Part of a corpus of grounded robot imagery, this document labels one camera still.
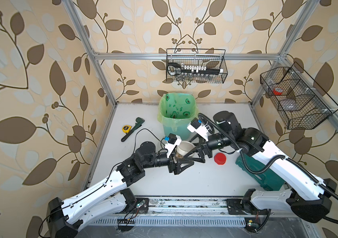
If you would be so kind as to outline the beige lid jar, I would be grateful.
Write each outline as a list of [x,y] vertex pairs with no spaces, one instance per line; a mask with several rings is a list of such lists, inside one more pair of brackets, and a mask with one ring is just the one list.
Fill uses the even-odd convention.
[[190,152],[193,148],[195,148],[195,145],[188,141],[182,141],[177,147],[176,147],[176,154],[175,159],[183,159],[184,156]]

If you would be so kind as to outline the red jar lid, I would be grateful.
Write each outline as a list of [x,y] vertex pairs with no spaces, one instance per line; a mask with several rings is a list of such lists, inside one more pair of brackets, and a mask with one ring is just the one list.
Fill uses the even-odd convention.
[[223,153],[217,153],[214,156],[214,162],[218,165],[224,165],[226,163],[226,155]]

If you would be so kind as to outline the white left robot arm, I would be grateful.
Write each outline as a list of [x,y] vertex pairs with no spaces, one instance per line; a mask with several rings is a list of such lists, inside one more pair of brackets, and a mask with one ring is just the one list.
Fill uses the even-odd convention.
[[126,160],[117,163],[110,174],[73,197],[56,197],[48,204],[45,222],[50,238],[74,238],[100,218],[136,209],[137,199],[129,186],[145,176],[148,168],[168,167],[175,175],[194,165],[192,160],[175,161],[166,149],[157,151],[146,141]]

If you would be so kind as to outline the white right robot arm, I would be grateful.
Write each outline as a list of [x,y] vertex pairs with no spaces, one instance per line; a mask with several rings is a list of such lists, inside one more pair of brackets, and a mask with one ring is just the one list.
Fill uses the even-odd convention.
[[234,113],[221,111],[213,119],[199,113],[187,129],[197,133],[199,142],[186,158],[197,153],[204,162],[205,156],[212,157],[214,150],[230,146],[240,153],[249,173],[259,175],[271,170],[290,186],[284,191],[249,189],[240,202],[246,213],[283,210],[310,223],[326,220],[338,224],[338,220],[327,216],[332,206],[330,199],[338,201],[336,182],[310,173],[258,129],[243,129]]

